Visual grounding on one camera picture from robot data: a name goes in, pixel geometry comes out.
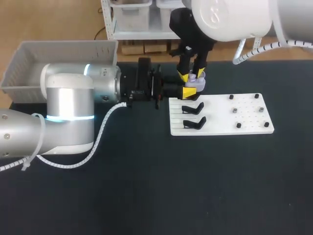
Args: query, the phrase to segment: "metal shelf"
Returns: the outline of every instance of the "metal shelf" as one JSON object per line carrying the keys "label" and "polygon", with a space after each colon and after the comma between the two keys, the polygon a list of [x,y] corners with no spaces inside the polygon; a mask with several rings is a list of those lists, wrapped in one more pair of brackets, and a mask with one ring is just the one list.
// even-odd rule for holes
{"label": "metal shelf", "polygon": [[116,20],[111,20],[110,0],[101,0],[103,17],[106,25],[109,40],[160,40],[179,39],[174,32],[163,32],[161,30],[161,18],[158,8],[150,8],[149,31],[130,32],[119,31]]}

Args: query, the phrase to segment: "dark table surface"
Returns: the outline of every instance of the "dark table surface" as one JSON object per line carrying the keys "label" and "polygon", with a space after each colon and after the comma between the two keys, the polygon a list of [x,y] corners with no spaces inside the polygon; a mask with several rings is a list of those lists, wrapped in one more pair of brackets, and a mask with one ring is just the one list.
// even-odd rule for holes
{"label": "dark table surface", "polygon": [[[312,234],[312,91],[313,61],[211,63],[206,94],[262,93],[274,134],[173,137],[167,100],[159,111],[152,102],[121,108],[83,167],[35,159],[26,172],[0,173],[0,234]],[[44,105],[12,108],[45,114]],[[109,108],[96,105],[96,133]]]}

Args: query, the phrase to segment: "wooden floor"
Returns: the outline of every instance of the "wooden floor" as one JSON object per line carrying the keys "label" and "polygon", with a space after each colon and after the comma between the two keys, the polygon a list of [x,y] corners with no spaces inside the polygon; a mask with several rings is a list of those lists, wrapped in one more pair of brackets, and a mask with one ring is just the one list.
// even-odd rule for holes
{"label": "wooden floor", "polygon": [[[93,40],[104,26],[103,16],[97,12],[99,7],[100,0],[0,0],[0,74],[5,71],[21,41]],[[106,39],[105,31],[97,39]],[[219,43],[208,59],[231,60],[237,45],[238,42]],[[150,57],[153,62],[176,62],[178,59],[166,54]],[[313,59],[313,54],[300,48],[279,49],[254,59]],[[118,60],[137,61],[138,56],[119,55]],[[10,98],[0,92],[0,108],[9,107],[10,103]]]}

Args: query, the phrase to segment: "cable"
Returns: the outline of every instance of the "cable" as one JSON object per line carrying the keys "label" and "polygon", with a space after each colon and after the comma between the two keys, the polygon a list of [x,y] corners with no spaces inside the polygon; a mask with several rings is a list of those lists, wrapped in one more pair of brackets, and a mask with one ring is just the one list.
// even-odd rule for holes
{"label": "cable", "polygon": [[[302,42],[302,41],[295,41],[295,40],[287,40],[287,45],[290,47],[305,47],[305,48],[313,48],[313,43],[306,43],[306,42]],[[233,59],[233,64],[238,65],[240,63],[242,63],[243,61],[246,61],[247,59],[256,56],[258,54],[261,54],[263,52],[269,51],[269,50],[274,50],[277,48],[281,48],[283,47],[280,42],[276,42],[276,43],[271,43],[271,44],[266,44],[263,47],[259,47],[255,50],[252,50],[250,52],[248,52],[247,54],[240,56],[243,48],[245,45],[245,41],[243,42],[243,40],[240,41],[239,47],[237,49],[236,55]]]}
{"label": "cable", "polygon": [[45,118],[41,115],[41,114],[32,114],[32,116],[38,116],[40,118],[40,123],[41,123],[41,131],[40,131],[40,135],[39,135],[39,141],[37,144],[37,147],[35,148],[33,154],[31,156],[27,156],[25,158],[22,158],[16,162],[13,162],[11,164],[8,165],[4,165],[0,167],[0,172],[10,169],[12,167],[18,166],[23,164],[23,168],[22,170],[26,170],[29,166],[31,161],[36,157],[36,155],[38,154],[41,146],[43,145],[43,140],[44,140],[44,136],[45,136]]}
{"label": "cable", "polygon": [[62,164],[57,164],[57,163],[53,163],[53,162],[50,162],[48,161],[47,159],[43,158],[41,155],[37,155],[37,157],[43,161],[44,163],[50,165],[50,166],[53,166],[53,167],[57,167],[57,168],[64,168],[64,169],[73,169],[73,168],[77,168],[83,164],[85,164],[87,161],[90,160],[90,158],[94,155],[97,147],[98,147],[98,144],[100,142],[100,139],[101,139],[101,136],[102,136],[102,133],[103,133],[103,130],[104,130],[104,127],[108,121],[108,118],[110,117],[110,115],[118,108],[121,108],[121,107],[126,107],[126,102],[123,102],[123,103],[119,103],[119,104],[116,104],[114,105],[108,112],[107,114],[105,115],[103,121],[102,121],[102,124],[101,124],[101,127],[100,127],[100,131],[99,131],[99,134],[97,136],[97,139],[96,139],[96,142],[94,143],[93,147],[92,147],[92,150],[91,152],[88,154],[88,156],[82,160],[81,162],[77,163],[77,164],[73,164],[73,165],[62,165]]}
{"label": "cable", "polygon": [[97,36],[99,35],[99,33],[101,33],[102,30],[104,30],[106,27],[104,26],[102,29],[100,29],[97,33],[96,36],[94,37],[94,40],[96,40]]}
{"label": "cable", "polygon": [[[98,8],[98,13],[102,14],[103,13],[103,10],[101,7]],[[96,33],[96,36],[94,37],[94,40],[96,40],[97,36],[99,35],[99,33],[101,31],[103,31],[106,27],[104,26],[102,29],[100,29],[97,33]]]}
{"label": "cable", "polygon": [[44,137],[45,137],[45,118],[41,114],[32,114],[32,116],[38,116],[40,118],[40,123],[41,123],[41,130],[40,130],[40,135],[39,135],[39,141],[38,144],[33,152],[33,154],[30,156],[29,159],[27,159],[26,162],[23,164],[22,171],[25,171],[28,167],[30,167],[30,163],[34,160],[36,155],[39,153],[43,142],[44,142]]}
{"label": "cable", "polygon": [[30,159],[30,156],[25,157],[25,158],[22,158],[22,159],[20,159],[20,160],[18,160],[18,161],[16,161],[16,162],[11,163],[11,164],[1,166],[1,167],[0,167],[0,172],[1,172],[1,171],[4,171],[4,170],[7,170],[7,169],[10,169],[10,168],[12,168],[12,167],[21,165],[21,164],[23,164],[24,162],[26,162],[28,159]]}

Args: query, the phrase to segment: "gray plastic bin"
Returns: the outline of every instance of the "gray plastic bin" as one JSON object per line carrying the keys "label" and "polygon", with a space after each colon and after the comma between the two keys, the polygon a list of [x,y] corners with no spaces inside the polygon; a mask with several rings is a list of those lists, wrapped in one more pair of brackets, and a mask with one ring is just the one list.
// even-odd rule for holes
{"label": "gray plastic bin", "polygon": [[22,42],[6,69],[0,89],[14,103],[46,103],[35,69],[49,63],[116,65],[117,41]]}

